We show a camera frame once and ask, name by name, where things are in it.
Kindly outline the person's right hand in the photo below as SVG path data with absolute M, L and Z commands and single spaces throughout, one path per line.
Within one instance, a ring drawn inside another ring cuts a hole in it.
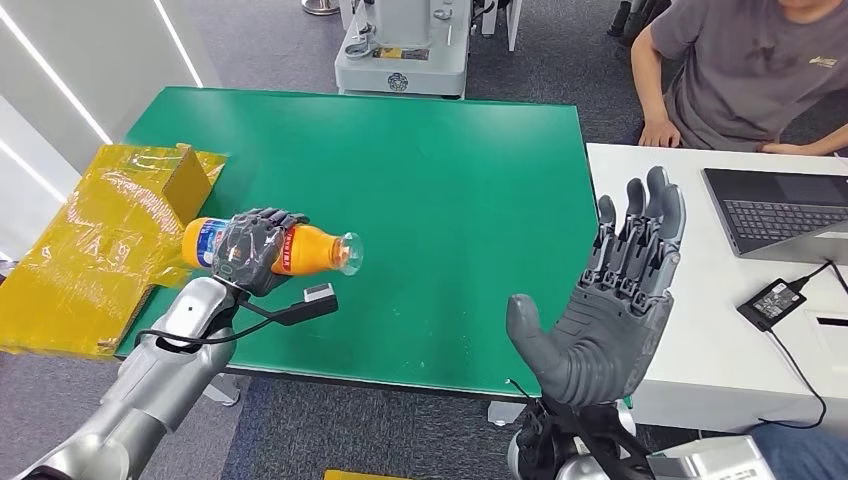
M 677 148 L 682 145 L 677 127 L 666 117 L 646 119 L 637 144 L 646 147 Z

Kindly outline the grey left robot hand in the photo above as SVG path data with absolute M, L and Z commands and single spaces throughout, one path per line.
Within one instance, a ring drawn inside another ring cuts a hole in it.
M 291 276 L 272 271 L 285 234 L 310 223 L 308 216 L 280 208 L 254 208 L 234 215 L 213 256 L 214 277 L 253 296 L 264 297 Z

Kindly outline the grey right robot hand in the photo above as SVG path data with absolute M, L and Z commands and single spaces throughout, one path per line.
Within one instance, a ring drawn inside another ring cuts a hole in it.
M 597 201 L 598 227 L 566 307 L 543 330 L 534 300 L 514 294 L 506 331 L 542 394 L 579 408 L 634 393 L 670 317 L 669 291 L 681 261 L 686 206 L 666 170 L 652 167 L 627 184 L 621 226 L 613 200 Z

